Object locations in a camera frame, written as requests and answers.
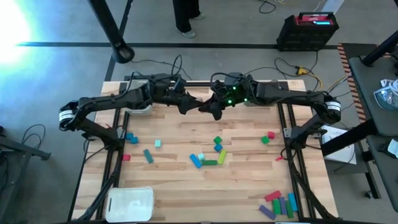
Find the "wooden tabletop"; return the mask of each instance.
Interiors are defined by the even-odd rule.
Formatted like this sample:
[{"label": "wooden tabletop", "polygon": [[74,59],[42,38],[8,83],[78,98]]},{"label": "wooden tabletop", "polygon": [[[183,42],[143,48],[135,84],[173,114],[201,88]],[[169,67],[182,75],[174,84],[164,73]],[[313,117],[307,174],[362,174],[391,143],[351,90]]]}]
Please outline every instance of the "wooden tabletop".
[{"label": "wooden tabletop", "polygon": [[[288,83],[291,90],[305,90],[302,80]],[[101,94],[117,94],[119,86],[120,82],[105,82]],[[187,90],[204,100],[211,95],[208,87],[187,87]],[[285,113],[290,123],[286,108]],[[294,113],[297,125],[312,117],[309,107],[294,106]],[[96,114],[95,122],[111,125],[113,118],[114,110],[101,111]],[[150,116],[130,116],[128,131],[139,138],[139,144],[127,142],[124,147],[131,160],[122,164],[119,187],[154,189],[153,222],[268,222],[271,220],[258,210],[260,205],[272,210],[272,203],[266,202],[264,196],[275,190],[285,197],[292,192],[287,162],[275,161],[284,148],[276,106],[241,104],[227,108],[222,119],[214,121],[211,114],[197,110],[181,115],[174,106],[154,105]],[[268,131],[276,136],[264,145],[260,138]],[[218,153],[213,149],[216,136],[223,139],[221,144],[227,151],[224,164],[197,169],[189,155],[204,153],[206,159],[217,159]],[[162,140],[160,149],[154,147],[156,139]],[[319,146],[314,139],[307,143]],[[101,141],[90,143],[87,156],[101,147]],[[152,154],[153,164],[146,162],[144,149]],[[306,148],[303,156],[311,189],[328,211],[337,216],[322,152]],[[106,152],[102,152],[84,165],[73,218],[82,215],[100,191],[105,160]],[[302,191],[301,200],[308,216]],[[289,219],[278,215],[276,220]]]}]

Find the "concrete floor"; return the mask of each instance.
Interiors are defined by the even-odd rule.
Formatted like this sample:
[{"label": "concrete floor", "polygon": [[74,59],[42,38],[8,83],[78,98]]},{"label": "concrete floor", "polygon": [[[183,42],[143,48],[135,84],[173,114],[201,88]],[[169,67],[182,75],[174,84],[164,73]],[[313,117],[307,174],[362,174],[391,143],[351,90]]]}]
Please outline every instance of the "concrete floor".
[{"label": "concrete floor", "polygon": [[[10,7],[6,10],[9,12],[7,21],[21,25],[17,28],[6,26],[15,35],[11,35],[12,40],[107,41],[86,1],[5,2],[15,2],[15,5],[7,5]],[[107,2],[117,24],[120,24],[126,1]],[[174,29],[171,0],[135,0],[124,38],[126,42],[274,44],[287,16],[312,11],[318,4],[317,0],[286,2],[285,5],[276,3],[275,12],[264,15],[258,13],[261,3],[255,0],[201,0],[206,18],[192,22],[197,37],[185,39]],[[11,8],[20,10],[20,13],[12,12]],[[397,10],[393,0],[346,0],[336,15],[340,30],[329,44],[379,44],[398,28]],[[272,66],[276,57],[306,67],[311,67],[315,62],[313,52],[282,53],[267,49],[135,50],[134,60],[172,62],[181,54],[183,68],[194,80],[208,80],[215,72],[246,72],[256,67]],[[18,194],[17,209],[10,214],[12,221],[55,223],[67,219],[83,160],[83,138],[81,133],[63,133],[58,130],[58,110],[71,100],[100,93],[110,55],[109,47],[19,47],[5,57],[0,57],[7,59],[7,62],[0,61],[0,124],[7,129],[7,135],[17,141],[21,140],[23,132],[31,124],[46,125],[48,134],[42,150],[52,153],[49,161],[37,158],[31,160],[24,186]],[[150,74],[169,72],[170,67],[150,62],[116,64],[112,80],[122,80],[123,76],[130,75],[133,70]],[[337,50],[321,50],[313,71],[323,80],[326,88],[343,76]],[[253,75],[257,79],[283,79],[273,70],[261,70]],[[308,89],[315,86],[315,81],[311,78],[304,80]],[[333,93],[340,95],[348,90],[348,85],[344,83]],[[353,101],[350,95],[339,100],[343,106],[348,106]],[[353,107],[344,110],[342,122],[347,126],[358,124]],[[364,175],[330,176],[340,217],[379,223],[394,223],[398,219],[377,169],[373,168],[382,193],[380,200],[363,197],[363,192],[369,190]]]}]

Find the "person's leg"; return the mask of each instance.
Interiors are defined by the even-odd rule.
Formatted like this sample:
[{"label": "person's leg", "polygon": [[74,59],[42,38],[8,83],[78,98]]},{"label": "person's leg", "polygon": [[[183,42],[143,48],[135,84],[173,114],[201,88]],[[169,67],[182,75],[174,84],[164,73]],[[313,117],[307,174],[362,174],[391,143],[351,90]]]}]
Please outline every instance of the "person's leg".
[{"label": "person's leg", "polygon": [[186,0],[190,3],[189,18],[193,19],[200,15],[199,0]]},{"label": "person's leg", "polygon": [[173,0],[175,25],[183,33],[192,30],[189,23],[189,0]]}]

